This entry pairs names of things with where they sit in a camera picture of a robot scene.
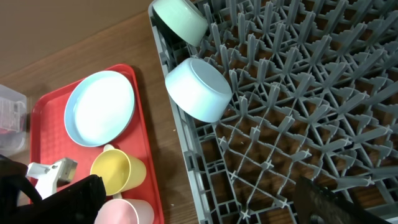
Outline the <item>pink cup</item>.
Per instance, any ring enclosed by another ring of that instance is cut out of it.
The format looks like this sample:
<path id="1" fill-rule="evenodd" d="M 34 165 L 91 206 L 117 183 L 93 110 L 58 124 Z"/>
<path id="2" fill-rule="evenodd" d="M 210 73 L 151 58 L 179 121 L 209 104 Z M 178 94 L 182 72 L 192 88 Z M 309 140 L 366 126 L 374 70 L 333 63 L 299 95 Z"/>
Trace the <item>pink cup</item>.
<path id="1" fill-rule="evenodd" d="M 116 198 L 106 202 L 99 210 L 94 224 L 153 224 L 152 206 L 137 199 Z"/>

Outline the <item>light blue bowl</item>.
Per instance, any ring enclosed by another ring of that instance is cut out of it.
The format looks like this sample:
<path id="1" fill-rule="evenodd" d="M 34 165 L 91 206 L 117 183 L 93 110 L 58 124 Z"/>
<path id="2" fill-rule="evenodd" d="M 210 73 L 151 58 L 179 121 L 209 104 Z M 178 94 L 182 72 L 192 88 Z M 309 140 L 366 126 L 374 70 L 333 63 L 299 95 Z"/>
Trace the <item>light blue bowl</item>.
<path id="1" fill-rule="evenodd" d="M 225 77 L 212 65 L 187 58 L 165 76 L 171 99 L 190 116 L 206 123 L 222 117 L 232 98 Z"/>

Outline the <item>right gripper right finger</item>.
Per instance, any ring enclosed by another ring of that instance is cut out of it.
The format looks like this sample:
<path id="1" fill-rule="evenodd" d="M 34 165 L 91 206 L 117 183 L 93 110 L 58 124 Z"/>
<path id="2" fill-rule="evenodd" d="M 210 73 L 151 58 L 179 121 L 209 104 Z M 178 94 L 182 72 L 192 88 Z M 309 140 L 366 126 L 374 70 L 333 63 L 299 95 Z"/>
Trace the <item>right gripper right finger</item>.
<path id="1" fill-rule="evenodd" d="M 304 176 L 295 184 L 294 207 L 300 224 L 388 224 Z"/>

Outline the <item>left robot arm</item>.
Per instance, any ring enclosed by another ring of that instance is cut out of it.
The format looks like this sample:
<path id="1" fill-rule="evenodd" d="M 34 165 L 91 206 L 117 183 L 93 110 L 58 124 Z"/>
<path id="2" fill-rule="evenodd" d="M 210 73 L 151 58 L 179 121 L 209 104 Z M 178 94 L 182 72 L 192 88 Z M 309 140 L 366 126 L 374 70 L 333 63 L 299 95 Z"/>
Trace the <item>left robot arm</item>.
<path id="1" fill-rule="evenodd" d="M 20 191 L 34 203 L 42 197 L 26 177 L 27 166 L 1 155 L 1 218 L 9 217 L 17 210 Z"/>

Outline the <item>yellow cup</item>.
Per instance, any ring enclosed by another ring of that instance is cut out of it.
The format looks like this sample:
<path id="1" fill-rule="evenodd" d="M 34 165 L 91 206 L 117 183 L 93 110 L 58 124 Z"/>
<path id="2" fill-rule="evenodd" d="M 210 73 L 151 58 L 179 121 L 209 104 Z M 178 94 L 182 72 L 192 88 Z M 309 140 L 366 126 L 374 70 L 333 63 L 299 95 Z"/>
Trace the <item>yellow cup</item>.
<path id="1" fill-rule="evenodd" d="M 147 175 L 146 165 L 119 149 L 105 149 L 91 165 L 90 174 L 102 178 L 106 195 L 113 196 L 140 186 Z"/>

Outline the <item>green bowl with rice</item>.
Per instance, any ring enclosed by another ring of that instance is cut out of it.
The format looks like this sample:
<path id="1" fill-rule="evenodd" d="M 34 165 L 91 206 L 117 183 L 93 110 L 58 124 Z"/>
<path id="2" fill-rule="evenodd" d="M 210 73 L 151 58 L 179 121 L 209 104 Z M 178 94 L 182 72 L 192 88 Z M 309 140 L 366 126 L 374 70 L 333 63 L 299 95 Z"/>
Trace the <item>green bowl with rice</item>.
<path id="1" fill-rule="evenodd" d="M 155 13 L 179 38 L 198 47 L 208 29 L 208 22 L 189 0 L 156 0 Z"/>

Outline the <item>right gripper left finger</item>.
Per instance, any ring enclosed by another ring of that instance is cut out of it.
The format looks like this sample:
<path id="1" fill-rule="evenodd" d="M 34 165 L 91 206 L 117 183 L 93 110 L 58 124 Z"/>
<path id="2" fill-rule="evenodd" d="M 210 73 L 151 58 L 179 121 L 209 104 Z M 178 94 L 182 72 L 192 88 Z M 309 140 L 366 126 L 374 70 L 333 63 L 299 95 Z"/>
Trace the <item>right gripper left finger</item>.
<path id="1" fill-rule="evenodd" d="M 93 223 L 105 200 L 102 178 L 89 175 L 38 203 L 20 191 L 17 210 L 1 223 Z"/>

